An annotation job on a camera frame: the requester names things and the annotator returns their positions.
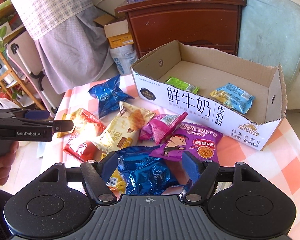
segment pink and white tablecloth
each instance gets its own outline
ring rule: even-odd
[[[63,114],[72,113],[80,107],[98,116],[98,101],[89,95],[88,90],[103,82],[93,82],[68,90],[60,104],[56,120],[61,119]],[[133,105],[155,111],[157,114],[172,113],[140,99],[131,75],[121,77],[120,88],[135,97],[134,100],[129,101]],[[116,114],[112,113],[101,120],[108,125]],[[68,137],[58,139],[54,135],[53,141],[47,143],[42,161],[42,171],[57,162],[64,162],[67,167],[80,165],[78,160],[62,151],[67,139]],[[245,162],[294,201],[297,207],[297,217],[289,236],[293,240],[300,240],[300,141],[287,119],[283,120],[261,152],[228,136],[221,139],[217,150],[221,166],[234,166],[236,162]]]

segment human hand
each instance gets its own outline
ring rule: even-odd
[[[18,148],[19,148],[19,142],[15,141],[10,146],[10,152],[0,157],[0,186],[6,184],[9,178],[9,172],[16,158],[16,152]]]

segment green snack package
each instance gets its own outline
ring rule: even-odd
[[[175,77],[169,77],[169,79],[165,83],[172,85],[176,88],[179,88],[183,91],[188,91],[188,92],[194,93],[194,94],[196,94],[200,88],[200,87],[195,87],[193,85],[190,85],[186,82],[183,82],[182,80],[175,78]]]

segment white milk carton box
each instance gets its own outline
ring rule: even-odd
[[[131,65],[140,98],[213,128],[262,150],[285,117],[287,96],[281,66],[263,66],[216,49],[172,41]],[[176,77],[197,94],[165,84]],[[243,115],[219,103],[210,93],[227,83],[255,96]]]

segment metal screw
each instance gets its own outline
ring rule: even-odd
[[[99,196],[99,200],[102,202],[110,202],[113,199],[114,199],[114,197],[111,194],[102,194]]]
[[[201,196],[198,194],[189,194],[186,196],[186,200],[190,202],[198,202],[201,200]]]

